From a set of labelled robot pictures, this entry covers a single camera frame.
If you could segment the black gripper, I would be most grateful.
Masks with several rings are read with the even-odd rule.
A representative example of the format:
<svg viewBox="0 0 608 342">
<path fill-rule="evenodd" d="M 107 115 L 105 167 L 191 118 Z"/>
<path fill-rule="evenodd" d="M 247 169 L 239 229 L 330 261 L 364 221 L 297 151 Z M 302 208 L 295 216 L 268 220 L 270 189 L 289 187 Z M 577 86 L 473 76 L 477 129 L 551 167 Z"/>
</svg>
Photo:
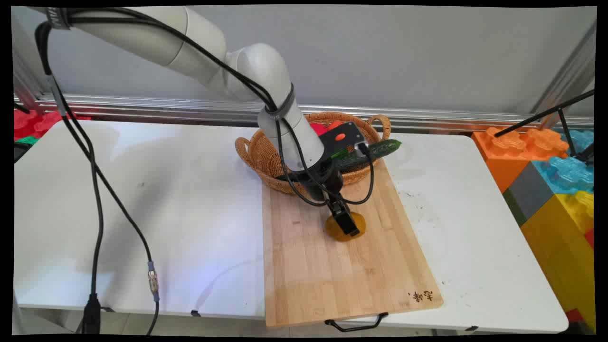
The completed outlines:
<svg viewBox="0 0 608 342">
<path fill-rule="evenodd" d="M 341 195 L 343 178 L 331 160 L 318 162 L 302 171 L 284 169 L 275 177 L 283 186 L 308 204 L 328 204 L 332 219 L 345 237 L 356 237 L 361 231 Z"/>
</svg>

